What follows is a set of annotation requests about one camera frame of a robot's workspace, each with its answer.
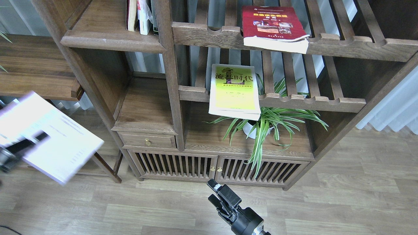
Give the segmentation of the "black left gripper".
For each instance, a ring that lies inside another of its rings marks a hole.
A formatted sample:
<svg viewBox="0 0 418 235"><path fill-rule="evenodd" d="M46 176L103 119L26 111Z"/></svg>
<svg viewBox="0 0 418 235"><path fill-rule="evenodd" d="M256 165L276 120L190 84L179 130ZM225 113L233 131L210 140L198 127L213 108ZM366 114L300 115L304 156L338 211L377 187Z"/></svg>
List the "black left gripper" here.
<svg viewBox="0 0 418 235"><path fill-rule="evenodd" d="M17 160L21 159L28 151L33 149L37 143L48 138L49 135L46 132L42 132L40 135L34 137L32 140L23 139L7 149L1 149L0 151L0 168L1 171L8 173L17 164Z"/></svg>

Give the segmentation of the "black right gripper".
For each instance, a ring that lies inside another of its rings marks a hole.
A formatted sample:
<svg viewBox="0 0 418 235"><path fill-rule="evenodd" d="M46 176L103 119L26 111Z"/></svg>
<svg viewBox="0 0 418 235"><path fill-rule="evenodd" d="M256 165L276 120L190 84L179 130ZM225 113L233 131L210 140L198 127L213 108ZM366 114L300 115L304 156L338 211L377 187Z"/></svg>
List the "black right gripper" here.
<svg viewBox="0 0 418 235"><path fill-rule="evenodd" d="M231 226L236 235L264 235L264 220L250 207L242 209L239 204L241 198L226 184L220 185L210 179L207 185L215 192L208 200L215 206L218 215Z"/></svg>

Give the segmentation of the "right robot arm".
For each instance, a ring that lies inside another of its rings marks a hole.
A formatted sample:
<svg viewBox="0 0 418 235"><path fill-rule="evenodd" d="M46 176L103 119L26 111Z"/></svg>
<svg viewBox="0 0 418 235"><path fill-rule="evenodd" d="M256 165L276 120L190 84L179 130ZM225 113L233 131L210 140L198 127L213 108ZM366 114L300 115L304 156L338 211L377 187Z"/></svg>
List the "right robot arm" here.
<svg viewBox="0 0 418 235"><path fill-rule="evenodd" d="M218 215L231 226L236 235L270 235L263 230L264 220L252 208L240 207L242 199L236 195L226 184L221 186L215 180L210 179L207 185L218 195L208 197L208 200L216 207Z"/></svg>

